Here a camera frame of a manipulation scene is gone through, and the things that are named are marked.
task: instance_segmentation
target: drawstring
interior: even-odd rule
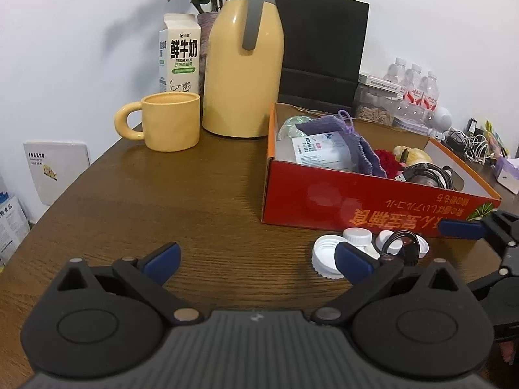
[[[346,110],[338,110],[337,111],[337,114],[339,114],[339,117],[341,117],[341,120],[344,121],[344,124],[346,125],[346,127],[348,127],[350,130],[348,130],[349,132],[352,132],[354,131],[354,122],[353,120],[351,119],[351,115],[348,113],[348,111]],[[348,124],[346,124],[346,120],[344,120],[344,116],[348,119],[348,121],[350,122],[350,125],[348,126]]]

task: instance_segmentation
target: mug rim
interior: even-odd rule
[[[147,99],[148,98],[151,98],[153,96],[157,96],[157,95],[164,95],[164,94],[183,94],[183,95],[191,95],[193,96],[194,98],[192,100],[189,100],[189,101],[181,101],[181,102],[148,102]],[[194,92],[178,92],[177,90],[173,91],[173,92],[158,92],[158,93],[152,93],[151,95],[146,95],[144,98],[141,99],[141,103],[147,103],[148,105],[182,105],[183,103],[191,103],[191,102],[194,102],[196,100],[199,100],[200,99],[200,95],[198,95],[197,93],[194,93]]]

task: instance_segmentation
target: brown tabletop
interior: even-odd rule
[[[17,387],[31,375],[20,346],[22,323],[71,257],[106,265],[177,241],[182,266],[166,287],[204,313],[309,313],[349,288],[346,280],[324,279],[312,269],[312,244],[322,231],[260,222],[265,156],[265,139],[202,132],[200,143],[183,152],[153,152],[121,140],[100,157],[38,221],[0,275],[0,388]],[[502,195],[502,209],[519,213],[512,193],[483,174]],[[422,263],[446,258],[467,282],[499,264],[483,241],[430,243]],[[518,370],[494,349],[483,375],[498,387],[517,387]]]

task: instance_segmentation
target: flower vase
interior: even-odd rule
[[[207,12],[200,13],[197,17],[197,22],[202,29],[200,32],[200,67],[198,80],[198,93],[200,96],[203,95],[203,80],[206,75],[207,43],[217,15],[218,12]]]

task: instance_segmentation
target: milk carton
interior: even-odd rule
[[[159,32],[159,92],[198,93],[200,26],[194,14],[167,13]]]

